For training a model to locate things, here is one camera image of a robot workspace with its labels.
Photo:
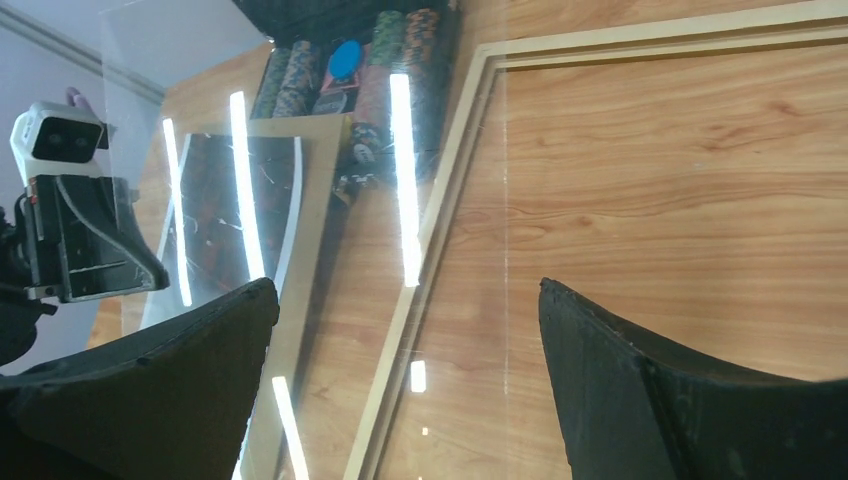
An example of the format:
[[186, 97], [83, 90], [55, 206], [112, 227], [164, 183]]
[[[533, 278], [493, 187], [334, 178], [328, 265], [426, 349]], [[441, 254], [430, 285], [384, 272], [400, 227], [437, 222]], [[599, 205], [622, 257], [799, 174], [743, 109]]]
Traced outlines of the clear acrylic sheet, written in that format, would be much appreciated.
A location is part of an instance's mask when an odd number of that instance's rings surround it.
[[[123, 328], [159, 323], [213, 295], [189, 254], [212, 222], [191, 214], [182, 166], [197, 133], [226, 134], [254, 104], [283, 39], [253, 49], [224, 1], [132, 1], [101, 17], [103, 61], [166, 87], [145, 130], [149, 154], [118, 152], [138, 174], [139, 225], [173, 285], [122, 306]], [[446, 93], [428, 107], [410, 82], [414, 144], [342, 182], [345, 118], [254, 120], [251, 135], [299, 135], [295, 240], [272, 269], [278, 321], [237, 479], [504, 479], [508, 315], [505, 88], [491, 52], [504, 37], [488, 1], [449, 2]]]

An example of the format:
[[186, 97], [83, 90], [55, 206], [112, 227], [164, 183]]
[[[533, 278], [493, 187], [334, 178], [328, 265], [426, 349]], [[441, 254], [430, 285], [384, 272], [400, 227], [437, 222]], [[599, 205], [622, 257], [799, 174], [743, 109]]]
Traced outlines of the red forest photo print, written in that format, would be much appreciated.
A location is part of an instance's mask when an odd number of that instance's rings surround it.
[[250, 136], [235, 158], [231, 136], [193, 133], [178, 166], [158, 256], [170, 287], [148, 294], [147, 328], [202, 306], [252, 280], [286, 282], [304, 194], [305, 142]]

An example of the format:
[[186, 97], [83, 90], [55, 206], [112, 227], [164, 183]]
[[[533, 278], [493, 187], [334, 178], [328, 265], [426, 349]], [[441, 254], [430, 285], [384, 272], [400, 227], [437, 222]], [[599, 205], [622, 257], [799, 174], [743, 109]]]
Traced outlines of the light wooden picture frame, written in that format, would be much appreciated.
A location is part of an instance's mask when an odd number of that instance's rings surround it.
[[480, 124], [498, 73], [510, 70], [686, 58], [701, 54], [799, 48], [847, 37], [844, 1], [803, 1], [728, 13], [583, 30], [477, 46], [419, 225], [416, 284], [400, 291], [357, 434], [346, 479], [372, 479], [403, 390], [442, 258], [442, 250], [474, 154]]

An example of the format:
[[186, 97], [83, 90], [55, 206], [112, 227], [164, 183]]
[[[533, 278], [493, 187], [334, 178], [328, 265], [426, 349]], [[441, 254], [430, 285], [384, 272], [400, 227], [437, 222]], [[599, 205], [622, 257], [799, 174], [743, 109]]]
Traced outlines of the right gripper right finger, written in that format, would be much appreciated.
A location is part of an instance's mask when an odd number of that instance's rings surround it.
[[694, 350], [550, 278], [541, 341], [576, 479], [843, 479], [847, 383]]

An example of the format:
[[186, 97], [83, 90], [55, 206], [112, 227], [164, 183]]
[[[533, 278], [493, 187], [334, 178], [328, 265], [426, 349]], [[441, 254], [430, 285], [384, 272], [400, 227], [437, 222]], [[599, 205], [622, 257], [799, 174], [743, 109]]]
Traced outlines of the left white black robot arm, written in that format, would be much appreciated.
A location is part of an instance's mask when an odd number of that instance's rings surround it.
[[126, 179], [38, 175], [1, 212], [1, 362], [24, 356], [60, 304], [163, 290]]

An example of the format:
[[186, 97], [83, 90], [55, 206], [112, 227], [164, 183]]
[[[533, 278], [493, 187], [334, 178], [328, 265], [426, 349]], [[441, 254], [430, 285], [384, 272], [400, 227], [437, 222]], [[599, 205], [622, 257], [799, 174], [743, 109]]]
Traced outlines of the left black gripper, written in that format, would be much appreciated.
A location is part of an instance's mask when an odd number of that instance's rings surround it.
[[169, 287], [141, 234], [136, 199], [122, 177], [31, 178], [19, 201], [28, 297], [71, 303]]

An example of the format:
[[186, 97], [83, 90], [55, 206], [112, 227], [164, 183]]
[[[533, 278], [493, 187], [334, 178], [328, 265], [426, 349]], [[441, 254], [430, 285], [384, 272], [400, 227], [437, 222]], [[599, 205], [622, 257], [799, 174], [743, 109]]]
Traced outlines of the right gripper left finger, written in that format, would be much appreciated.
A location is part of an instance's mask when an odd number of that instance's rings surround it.
[[1, 380], [5, 479], [228, 479], [279, 315], [267, 278]]

